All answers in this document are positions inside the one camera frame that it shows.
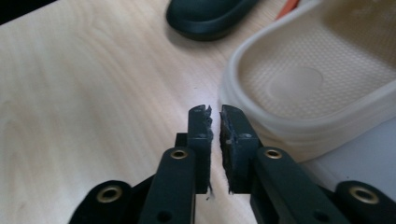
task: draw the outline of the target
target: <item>orange object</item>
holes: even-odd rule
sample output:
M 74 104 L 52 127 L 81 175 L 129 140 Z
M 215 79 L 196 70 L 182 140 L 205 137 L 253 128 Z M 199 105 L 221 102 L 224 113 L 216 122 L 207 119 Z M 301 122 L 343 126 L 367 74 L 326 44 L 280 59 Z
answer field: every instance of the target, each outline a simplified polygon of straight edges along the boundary
M 300 2 L 300 0 L 289 0 L 285 6 L 283 6 L 282 10 L 277 14 L 276 20 L 279 20 L 282 18 L 284 15 L 288 14 L 289 12 L 293 11 L 296 7 L 297 4 Z

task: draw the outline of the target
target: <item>metal grommet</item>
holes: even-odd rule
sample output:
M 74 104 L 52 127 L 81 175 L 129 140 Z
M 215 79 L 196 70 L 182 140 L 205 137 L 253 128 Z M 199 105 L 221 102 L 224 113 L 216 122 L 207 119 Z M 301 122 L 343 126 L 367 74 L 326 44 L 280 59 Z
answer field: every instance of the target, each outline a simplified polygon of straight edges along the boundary
M 99 203 L 112 203 L 122 195 L 122 189 L 117 185 L 110 185 L 102 188 L 96 195 Z
M 265 151 L 265 156 L 276 160 L 282 158 L 282 153 L 275 149 L 268 149 Z
M 349 189 L 349 193 L 362 203 L 376 204 L 379 203 L 378 196 L 366 188 L 355 186 Z
M 176 160 L 184 159 L 184 158 L 186 158 L 188 155 L 189 155 L 189 153 L 187 153 L 187 152 L 184 151 L 184 150 L 175 150 L 175 151 L 173 151 L 173 152 L 171 153 L 171 157 L 172 157 L 173 159 L 176 159 Z

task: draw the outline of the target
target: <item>wooden table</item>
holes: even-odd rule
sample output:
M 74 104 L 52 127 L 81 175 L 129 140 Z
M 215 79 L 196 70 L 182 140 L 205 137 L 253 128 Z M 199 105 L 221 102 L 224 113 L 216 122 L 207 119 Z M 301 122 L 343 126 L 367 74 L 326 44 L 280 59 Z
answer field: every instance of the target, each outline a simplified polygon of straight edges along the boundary
M 163 0 L 62 0 L 0 26 L 0 223 L 67 223 L 91 188 L 156 172 L 187 112 L 211 105 L 215 197 L 196 223 L 254 223 L 228 194 L 219 149 L 222 71 L 286 0 L 265 0 L 224 39 L 171 30 Z

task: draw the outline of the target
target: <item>clamp jaw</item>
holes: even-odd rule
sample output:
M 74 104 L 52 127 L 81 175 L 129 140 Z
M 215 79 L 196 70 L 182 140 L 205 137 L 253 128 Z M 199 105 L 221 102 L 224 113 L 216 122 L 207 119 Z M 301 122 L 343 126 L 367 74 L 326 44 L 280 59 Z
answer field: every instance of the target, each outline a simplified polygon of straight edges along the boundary
M 96 186 L 70 223 L 193 223 L 195 194 L 211 190 L 210 112 L 204 105 L 189 111 L 188 132 L 177 134 L 155 175 L 134 187 Z M 380 190 L 358 181 L 321 188 L 286 151 L 263 145 L 240 109 L 224 105 L 220 114 L 229 191 L 251 194 L 258 223 L 396 223 L 396 203 Z

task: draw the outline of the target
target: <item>white slipper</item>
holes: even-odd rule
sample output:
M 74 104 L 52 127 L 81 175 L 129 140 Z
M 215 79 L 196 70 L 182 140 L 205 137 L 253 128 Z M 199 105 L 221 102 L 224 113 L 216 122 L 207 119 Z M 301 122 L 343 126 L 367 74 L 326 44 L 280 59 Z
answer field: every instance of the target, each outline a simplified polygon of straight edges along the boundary
M 396 116 L 396 2 L 312 0 L 234 53 L 220 102 L 263 143 L 318 157 Z

